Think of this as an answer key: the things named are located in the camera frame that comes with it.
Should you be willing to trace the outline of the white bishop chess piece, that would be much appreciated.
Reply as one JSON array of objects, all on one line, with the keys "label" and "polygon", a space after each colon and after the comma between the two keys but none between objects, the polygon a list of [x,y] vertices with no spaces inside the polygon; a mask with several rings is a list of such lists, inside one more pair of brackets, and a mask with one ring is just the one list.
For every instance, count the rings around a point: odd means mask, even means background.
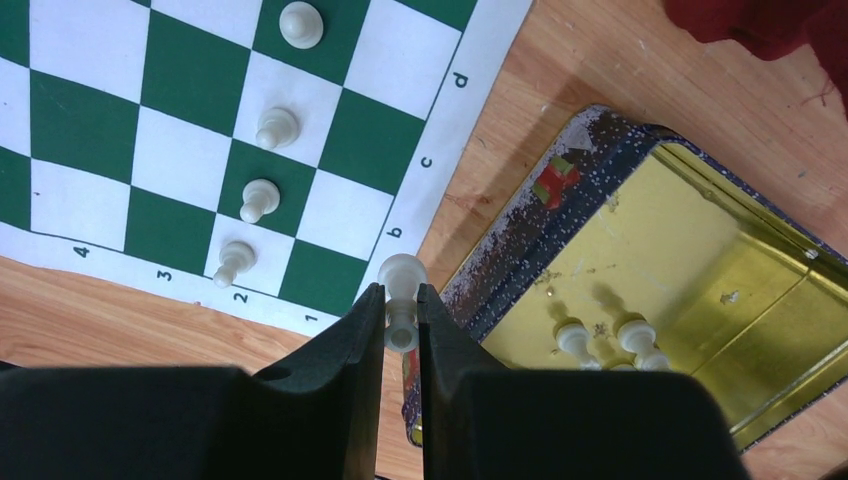
[{"label": "white bishop chess piece", "polygon": [[399,253],[383,262],[377,279],[388,295],[385,346],[398,353],[411,352],[419,343],[417,293],[421,284],[428,283],[427,270],[417,257]]}]

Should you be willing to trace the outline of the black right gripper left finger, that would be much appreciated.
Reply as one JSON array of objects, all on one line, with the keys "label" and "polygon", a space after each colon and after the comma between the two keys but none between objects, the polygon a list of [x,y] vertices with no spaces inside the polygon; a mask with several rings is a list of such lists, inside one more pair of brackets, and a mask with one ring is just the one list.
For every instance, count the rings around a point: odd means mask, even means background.
[{"label": "black right gripper left finger", "polygon": [[5,479],[371,479],[385,290],[273,364],[1,367]]}]

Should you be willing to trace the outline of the green white chess board mat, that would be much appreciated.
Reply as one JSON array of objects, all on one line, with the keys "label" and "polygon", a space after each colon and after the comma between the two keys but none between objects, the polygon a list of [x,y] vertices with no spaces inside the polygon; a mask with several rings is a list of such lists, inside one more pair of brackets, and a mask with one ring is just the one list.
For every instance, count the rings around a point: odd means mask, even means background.
[{"label": "green white chess board mat", "polygon": [[313,336],[418,253],[530,3],[291,2],[3,2],[2,255]]}]

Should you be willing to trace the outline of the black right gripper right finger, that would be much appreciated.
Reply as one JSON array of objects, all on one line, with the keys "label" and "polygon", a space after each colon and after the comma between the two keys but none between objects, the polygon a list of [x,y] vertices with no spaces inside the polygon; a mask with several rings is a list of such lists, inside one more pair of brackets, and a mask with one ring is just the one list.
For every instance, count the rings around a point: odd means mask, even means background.
[{"label": "black right gripper right finger", "polygon": [[745,479],[708,391],[674,372],[503,365],[417,295],[428,479]]}]

